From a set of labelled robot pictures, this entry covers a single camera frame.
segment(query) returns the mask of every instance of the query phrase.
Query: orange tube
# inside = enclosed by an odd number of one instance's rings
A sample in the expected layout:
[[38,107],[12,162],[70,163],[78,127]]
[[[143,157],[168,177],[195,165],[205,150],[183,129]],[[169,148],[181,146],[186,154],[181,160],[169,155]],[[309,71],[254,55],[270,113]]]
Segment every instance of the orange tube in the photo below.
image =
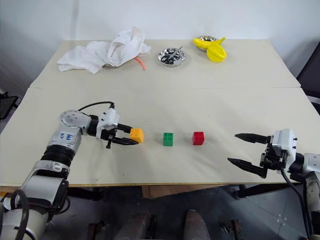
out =
[[141,64],[143,70],[146,70],[146,66],[144,65],[144,63],[139,58],[135,57],[134,59],[137,60]]

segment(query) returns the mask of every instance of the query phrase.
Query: black scissors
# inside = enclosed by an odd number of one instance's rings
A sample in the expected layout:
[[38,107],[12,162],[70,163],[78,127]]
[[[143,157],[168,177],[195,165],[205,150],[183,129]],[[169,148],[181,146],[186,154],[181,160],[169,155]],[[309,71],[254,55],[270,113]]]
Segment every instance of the black scissors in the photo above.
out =
[[173,65],[175,59],[178,60],[180,58],[180,56],[177,56],[177,53],[181,48],[182,46],[177,48],[172,54],[164,55],[163,57],[161,57],[161,62],[163,62],[164,64]]

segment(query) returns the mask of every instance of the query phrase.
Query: stainless steel bowl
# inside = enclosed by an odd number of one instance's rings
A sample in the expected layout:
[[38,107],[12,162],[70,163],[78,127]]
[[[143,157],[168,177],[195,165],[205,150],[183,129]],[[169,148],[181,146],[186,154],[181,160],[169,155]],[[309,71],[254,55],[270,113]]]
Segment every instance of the stainless steel bowl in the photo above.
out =
[[[215,38],[214,36],[198,36],[196,38],[201,39],[203,41],[208,41],[208,42],[213,42],[218,40],[218,38]],[[197,48],[203,52],[207,52],[207,49],[200,48],[200,47],[197,47]]]
[[163,49],[161,52],[159,52],[159,55],[158,55],[159,61],[163,65],[165,65],[167,67],[171,67],[171,68],[174,68],[174,67],[177,67],[177,66],[181,65],[183,63],[183,61],[186,59],[186,54],[182,50],[178,50],[176,52],[176,54],[175,54],[175,56],[173,58],[173,62],[171,64],[164,63],[164,62],[161,61],[161,59],[164,56],[169,56],[169,55],[173,54],[176,50],[177,50],[177,48],[174,48],[174,47]]

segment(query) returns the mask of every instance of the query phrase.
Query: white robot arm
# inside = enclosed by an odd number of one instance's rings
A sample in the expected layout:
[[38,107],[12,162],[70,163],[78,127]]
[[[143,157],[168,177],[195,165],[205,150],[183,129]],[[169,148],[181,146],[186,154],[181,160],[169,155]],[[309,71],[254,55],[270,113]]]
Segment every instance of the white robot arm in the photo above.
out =
[[[291,129],[278,130],[271,136],[240,133],[235,137],[250,143],[267,144],[267,147],[261,155],[260,167],[241,159],[228,158],[228,160],[242,170],[262,178],[267,177],[268,170],[277,170],[281,173],[299,196],[308,238],[320,238],[320,154],[296,153],[298,139]],[[304,183],[306,189],[304,197],[287,178],[286,172],[290,173],[292,180]]]
[[113,103],[100,118],[78,110],[68,110],[60,115],[59,121],[59,127],[52,135],[41,160],[35,163],[20,187],[19,196],[13,194],[11,210],[2,214],[0,240],[16,239],[17,234],[23,240],[39,240],[47,222],[53,215],[62,213],[67,199],[70,165],[82,135],[108,141],[107,148],[111,147],[111,143],[138,144],[129,138],[116,137],[118,130],[130,133],[132,127],[119,123],[119,115]]

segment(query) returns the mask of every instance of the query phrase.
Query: yellow toy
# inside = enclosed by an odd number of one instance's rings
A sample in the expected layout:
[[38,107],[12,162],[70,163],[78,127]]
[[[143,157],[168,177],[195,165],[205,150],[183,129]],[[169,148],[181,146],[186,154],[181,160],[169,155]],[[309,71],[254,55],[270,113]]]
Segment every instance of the yellow toy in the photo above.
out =
[[227,53],[224,48],[221,46],[221,43],[226,38],[223,37],[215,41],[205,41],[200,38],[194,38],[193,43],[200,49],[206,50],[206,55],[208,58],[215,63],[220,63],[227,57]]
[[141,128],[131,128],[130,139],[135,140],[141,144],[145,140],[145,134]]

